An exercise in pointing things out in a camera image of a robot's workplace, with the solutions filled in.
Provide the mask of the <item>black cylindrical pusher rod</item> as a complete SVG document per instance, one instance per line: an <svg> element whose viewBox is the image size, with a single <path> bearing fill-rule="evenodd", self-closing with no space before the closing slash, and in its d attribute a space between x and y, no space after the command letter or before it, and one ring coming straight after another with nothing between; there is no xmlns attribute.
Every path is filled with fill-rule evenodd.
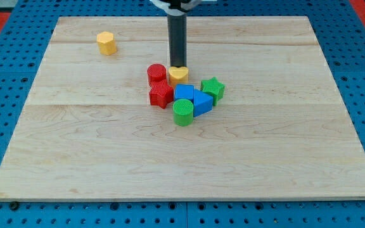
<svg viewBox="0 0 365 228"><path fill-rule="evenodd" d="M187 16L167 16L169 57L172 67L187 66Z"/></svg>

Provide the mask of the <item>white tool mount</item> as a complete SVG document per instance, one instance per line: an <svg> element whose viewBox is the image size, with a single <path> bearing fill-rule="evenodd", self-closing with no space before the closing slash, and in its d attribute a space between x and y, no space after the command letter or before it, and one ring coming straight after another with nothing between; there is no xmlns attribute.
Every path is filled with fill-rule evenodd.
<svg viewBox="0 0 365 228"><path fill-rule="evenodd" d="M157 8L171 16L182 16L198 6L202 0L150 0Z"/></svg>

